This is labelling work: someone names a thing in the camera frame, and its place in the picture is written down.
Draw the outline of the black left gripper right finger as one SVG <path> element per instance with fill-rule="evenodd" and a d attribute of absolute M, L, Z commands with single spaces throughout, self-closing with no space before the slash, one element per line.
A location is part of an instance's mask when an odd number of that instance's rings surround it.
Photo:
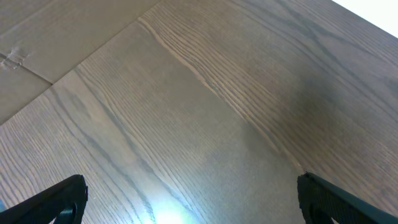
<path fill-rule="evenodd" d="M 397 224 L 397 217 L 311 172 L 298 176 L 297 190 L 299 207 L 306 224 Z"/>

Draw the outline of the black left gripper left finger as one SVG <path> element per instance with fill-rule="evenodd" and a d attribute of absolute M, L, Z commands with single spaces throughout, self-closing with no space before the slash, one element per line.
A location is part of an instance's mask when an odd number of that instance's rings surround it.
<path fill-rule="evenodd" d="M 80 174 L 1 212 L 3 224 L 80 224 L 88 201 L 88 186 Z"/>

